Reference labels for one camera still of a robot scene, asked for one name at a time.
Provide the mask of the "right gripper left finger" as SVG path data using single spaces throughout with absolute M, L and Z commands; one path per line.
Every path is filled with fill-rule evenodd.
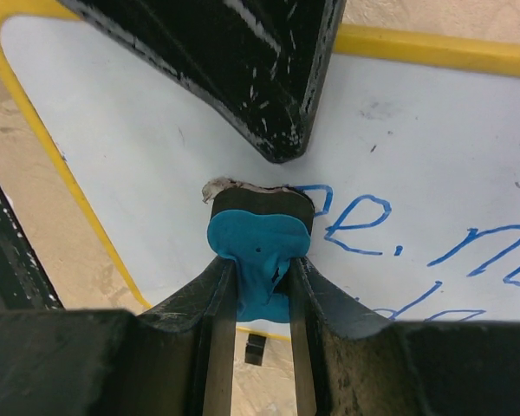
M 215 257 L 190 283 L 139 319 L 155 330 L 153 396 L 158 415 L 229 415 L 237 269 Z

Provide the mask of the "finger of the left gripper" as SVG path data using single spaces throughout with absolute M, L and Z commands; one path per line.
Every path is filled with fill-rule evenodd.
M 65 7 L 213 107 L 269 162 L 306 152 L 344 2 L 78 0 Z

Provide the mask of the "yellow framed whiteboard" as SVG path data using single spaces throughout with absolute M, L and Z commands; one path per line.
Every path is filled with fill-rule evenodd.
M 66 2 L 0 1 L 0 76 L 136 302 L 216 255 L 224 177 L 304 192 L 309 260 L 390 320 L 520 322 L 520 45 L 341 22 L 307 150 L 276 164 Z

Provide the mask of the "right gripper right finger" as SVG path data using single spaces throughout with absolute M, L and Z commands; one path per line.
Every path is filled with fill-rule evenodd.
M 339 354 L 390 321 L 330 282 L 306 257 L 290 262 L 287 283 L 297 413 L 330 415 L 340 390 L 331 385 L 337 377 L 330 369 L 350 369 L 338 362 Z

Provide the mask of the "blue whiteboard eraser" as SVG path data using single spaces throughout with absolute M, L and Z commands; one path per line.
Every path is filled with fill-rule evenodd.
M 309 251 L 312 200 L 293 187 L 261 187 L 224 177 L 208 181 L 202 197 L 212 202 L 208 244 L 237 268 L 237 319 L 288 323 L 283 279 L 291 261 Z

